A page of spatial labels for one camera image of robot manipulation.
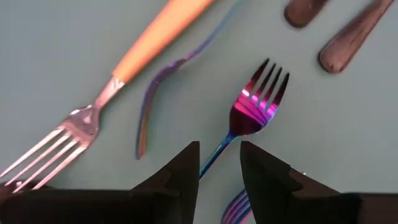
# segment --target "fork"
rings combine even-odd
[[[201,171],[206,172],[208,167],[214,162],[215,158],[218,157],[221,151],[226,147],[225,144],[228,145],[229,142],[235,138],[235,136],[253,134],[260,131],[276,114],[280,101],[285,93],[287,82],[289,80],[289,72],[286,73],[282,84],[280,85],[279,89],[276,90],[276,94],[272,103],[270,103],[270,99],[275,90],[280,74],[282,73],[282,67],[279,67],[277,70],[276,76],[263,98],[261,95],[267,86],[272,73],[274,73],[274,70],[277,67],[276,63],[273,63],[260,87],[254,92],[254,94],[251,94],[255,90],[254,87],[259,81],[260,76],[267,67],[268,63],[269,59],[267,59],[258,68],[257,72],[249,80],[248,84],[243,88],[241,94],[238,96],[238,99],[235,101],[234,106],[229,114],[230,130],[227,138],[211,155]],[[229,204],[223,214],[221,223],[240,223],[250,214],[250,212],[251,206],[249,198],[246,190],[243,190]]]
[[[274,70],[277,68],[277,64],[273,63],[266,77],[260,84],[259,80],[262,78],[262,74],[269,62],[270,60],[268,58],[262,63],[234,102],[229,112],[228,134],[201,167],[199,173],[200,178],[206,174],[210,166],[234,139],[239,136],[259,132],[276,114],[289,80],[289,73],[284,75],[280,87],[275,89],[282,73],[282,67],[277,69],[272,83],[268,84]],[[275,95],[274,100],[272,103],[269,103],[272,95]]]
[[[66,159],[59,163],[53,171],[49,172],[44,179],[33,187],[33,189],[41,188],[87,149],[98,135],[98,131],[100,130],[100,113],[107,102],[119,92],[125,83],[132,80],[166,45],[174,40],[184,28],[194,21],[213,1],[214,0],[170,0],[119,62],[112,73],[111,79],[95,101],[88,106],[73,110],[59,126],[0,174],[0,178],[4,177],[40,148],[53,142],[47,150],[41,153],[6,183],[6,185],[10,185],[52,151],[62,147],[62,149],[51,157],[42,167],[18,186],[13,193],[23,189],[29,182],[34,180],[65,153],[71,149],[74,150],[72,153],[69,153]]]

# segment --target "light green table surface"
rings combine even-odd
[[[317,53],[368,0],[334,0],[305,29],[284,20],[288,0],[244,0],[200,58],[160,88],[147,154],[134,159],[137,122],[150,80],[215,27],[235,0],[217,0],[103,114],[94,144],[51,185],[130,189],[191,141],[201,162],[228,130],[229,109],[266,57],[292,76],[278,113],[247,139],[339,191],[398,192],[398,4],[350,66],[325,73]],[[0,169],[90,103],[167,0],[0,0]],[[200,182],[195,223],[219,223],[243,188],[239,141]],[[254,223],[253,217],[248,223]]]

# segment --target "black object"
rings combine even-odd
[[[241,165],[257,223],[398,223],[398,194],[340,194],[247,141]]]
[[[192,223],[198,184],[199,142],[192,142],[132,190],[26,191],[1,205],[0,221],[2,224]]]

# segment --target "curved utensil handle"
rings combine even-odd
[[[375,0],[319,53],[321,66],[330,73],[342,72],[361,48],[374,26],[395,0]]]
[[[285,18],[290,25],[303,28],[322,10],[329,0],[291,0],[285,9]]]
[[[127,83],[214,0],[170,0],[114,69]]]

